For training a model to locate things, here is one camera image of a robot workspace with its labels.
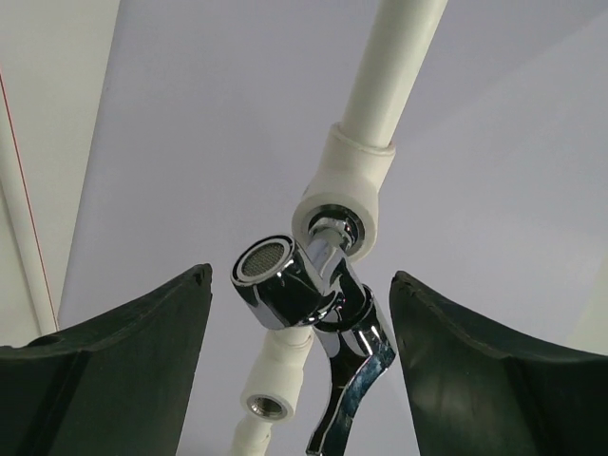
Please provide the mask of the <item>white PVC pipe frame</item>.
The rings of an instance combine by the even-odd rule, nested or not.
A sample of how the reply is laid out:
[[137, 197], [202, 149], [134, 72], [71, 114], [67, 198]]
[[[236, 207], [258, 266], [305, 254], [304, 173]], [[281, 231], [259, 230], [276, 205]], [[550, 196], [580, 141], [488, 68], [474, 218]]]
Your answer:
[[[395, 156], [392, 137], [445, 8], [442, 1], [381, 3], [343, 117], [332, 126], [317, 171], [294, 211], [288, 235], [298, 242], [307, 241], [316, 216], [335, 211], [355, 219], [362, 230], [362, 239], [348, 254], [351, 266], [374, 246], [378, 194]], [[11, 233], [20, 251], [39, 331], [28, 339], [29, 344], [61, 330], [48, 298], [32, 215], [15, 221]], [[244, 409], [231, 453], [264, 454], [275, 424], [251, 417]]]

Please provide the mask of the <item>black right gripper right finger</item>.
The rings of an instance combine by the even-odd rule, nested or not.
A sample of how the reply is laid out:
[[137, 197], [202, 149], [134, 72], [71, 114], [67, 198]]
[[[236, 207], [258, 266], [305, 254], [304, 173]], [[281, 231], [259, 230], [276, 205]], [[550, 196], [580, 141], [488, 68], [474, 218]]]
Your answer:
[[515, 331], [406, 272], [389, 307], [421, 454], [606, 454], [606, 356]]

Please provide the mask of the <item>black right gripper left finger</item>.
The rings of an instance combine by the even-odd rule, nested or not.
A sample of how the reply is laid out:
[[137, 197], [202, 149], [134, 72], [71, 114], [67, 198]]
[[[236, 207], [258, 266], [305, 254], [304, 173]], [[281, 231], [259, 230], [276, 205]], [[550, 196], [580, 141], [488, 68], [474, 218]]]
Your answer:
[[5, 455], [173, 455], [212, 301], [200, 264], [26, 346], [1, 349]]

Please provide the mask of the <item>chrome water faucet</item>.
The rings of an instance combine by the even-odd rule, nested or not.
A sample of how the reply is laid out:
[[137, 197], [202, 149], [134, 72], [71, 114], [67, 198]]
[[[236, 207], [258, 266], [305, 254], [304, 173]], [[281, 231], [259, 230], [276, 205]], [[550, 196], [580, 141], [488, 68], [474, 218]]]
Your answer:
[[237, 293], [268, 329], [241, 396], [251, 417], [270, 424], [293, 417], [313, 340], [328, 357], [329, 400], [309, 455], [345, 453], [363, 398], [396, 356], [375, 297], [348, 258], [362, 237], [354, 218], [326, 211], [313, 218], [307, 241], [266, 237], [231, 273]]

